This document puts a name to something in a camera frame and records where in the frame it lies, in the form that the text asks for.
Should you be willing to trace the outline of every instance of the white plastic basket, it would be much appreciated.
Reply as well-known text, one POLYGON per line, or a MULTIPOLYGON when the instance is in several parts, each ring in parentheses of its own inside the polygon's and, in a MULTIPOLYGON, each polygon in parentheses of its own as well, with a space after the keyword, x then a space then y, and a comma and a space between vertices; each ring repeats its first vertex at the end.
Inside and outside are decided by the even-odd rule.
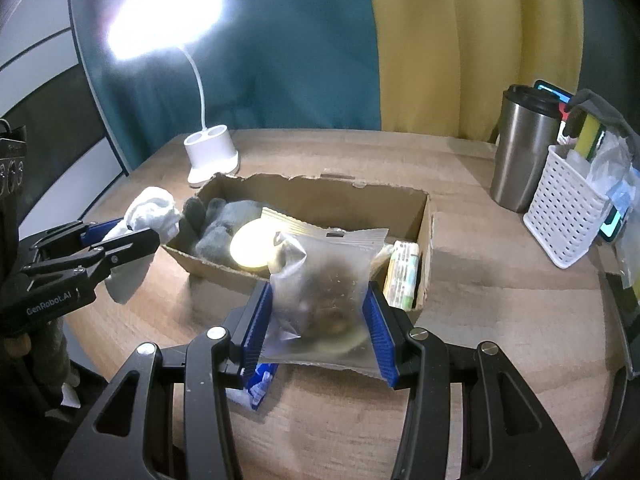
POLYGON ((587 251, 607 218, 611 201, 597 193, 560 155, 569 146, 550 146, 545 169, 524 224, 553 263, 573 265, 587 251))

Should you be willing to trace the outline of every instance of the frosted plastic bag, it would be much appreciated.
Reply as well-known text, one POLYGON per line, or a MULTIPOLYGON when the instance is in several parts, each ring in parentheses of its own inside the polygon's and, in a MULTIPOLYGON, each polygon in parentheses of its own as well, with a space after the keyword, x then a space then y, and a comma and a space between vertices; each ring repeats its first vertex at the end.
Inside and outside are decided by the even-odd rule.
POLYGON ((391 259, 391 254, 394 252, 394 245, 387 244, 386 242, 383 244, 382 249, 373 257, 371 261, 371 270, 369 272, 369 279, 374 280, 377 273, 380 272, 380 269, 389 263, 391 259))
POLYGON ((343 241, 348 241, 352 245, 374 245, 379 247, 379 250, 383 248, 386 235, 389 232, 389 229, 362 229, 359 231, 345 231, 340 228, 324 229, 298 220, 297 218, 278 213, 268 207, 262 208, 260 218, 272 222, 274 229, 283 233, 308 235, 315 238, 341 238, 343 241))
POLYGON ((616 258, 622 274, 622 285, 629 288, 640 276, 640 212, 630 210, 623 231, 616 239, 616 258))
POLYGON ((362 304, 383 243, 280 233, 263 362, 349 368, 379 376, 362 304))
POLYGON ((630 168, 631 154, 625 139, 611 132, 605 132, 596 156, 591 161, 586 181, 591 189, 600 194, 608 194, 609 190, 624 178, 630 168))

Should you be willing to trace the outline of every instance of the lamp base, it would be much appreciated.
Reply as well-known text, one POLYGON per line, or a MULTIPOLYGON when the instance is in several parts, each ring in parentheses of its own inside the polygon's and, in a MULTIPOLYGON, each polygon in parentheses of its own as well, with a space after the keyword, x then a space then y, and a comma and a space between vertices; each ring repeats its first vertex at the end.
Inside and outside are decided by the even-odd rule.
POLYGON ((184 147, 191 161, 187 177, 191 187, 203 186, 216 173, 238 172, 240 155, 224 124, 191 134, 184 140, 184 147))

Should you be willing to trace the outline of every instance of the white wall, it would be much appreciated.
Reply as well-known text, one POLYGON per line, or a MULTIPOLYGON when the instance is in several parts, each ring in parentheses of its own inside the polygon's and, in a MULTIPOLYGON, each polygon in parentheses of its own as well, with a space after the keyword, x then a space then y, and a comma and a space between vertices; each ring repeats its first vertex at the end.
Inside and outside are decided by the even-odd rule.
MULTIPOLYGON (((0 30, 0 117, 77 64, 67 0, 21 0, 0 30)), ((44 193, 20 238, 78 219, 121 173, 104 137, 44 193)))
POLYGON ((21 0, 0 31, 0 66, 69 27, 66 0, 21 0))

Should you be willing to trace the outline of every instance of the cardboard box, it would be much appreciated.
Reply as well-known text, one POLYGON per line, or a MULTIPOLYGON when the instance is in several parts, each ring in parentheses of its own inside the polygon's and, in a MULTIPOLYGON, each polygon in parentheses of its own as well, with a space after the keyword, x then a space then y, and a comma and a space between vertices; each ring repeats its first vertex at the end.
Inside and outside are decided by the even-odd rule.
MULTIPOLYGON (((255 200, 323 228, 339 227, 347 231, 388 228, 389 238, 415 241, 420 245, 415 308, 419 310, 424 304, 431 261, 431 215, 429 197, 424 191, 363 184, 338 176, 286 178, 259 173, 248 178, 217 175, 199 190, 197 196, 205 204, 215 197, 228 202, 255 200)), ((179 250, 180 247, 179 234, 164 246, 187 272, 225 288, 249 294, 256 280, 268 280, 268 273, 255 274, 214 264, 186 254, 179 250)), ((386 269, 383 269, 378 281, 383 283, 385 275, 386 269)))

